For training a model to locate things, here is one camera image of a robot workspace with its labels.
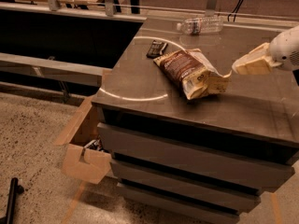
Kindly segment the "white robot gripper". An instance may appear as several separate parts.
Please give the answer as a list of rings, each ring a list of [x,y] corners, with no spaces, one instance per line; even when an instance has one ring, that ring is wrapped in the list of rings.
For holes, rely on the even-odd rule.
[[[299,26],[280,33],[270,45],[261,44],[249,53],[249,57],[244,56],[232,65],[239,75],[268,75],[274,68],[299,69]]]

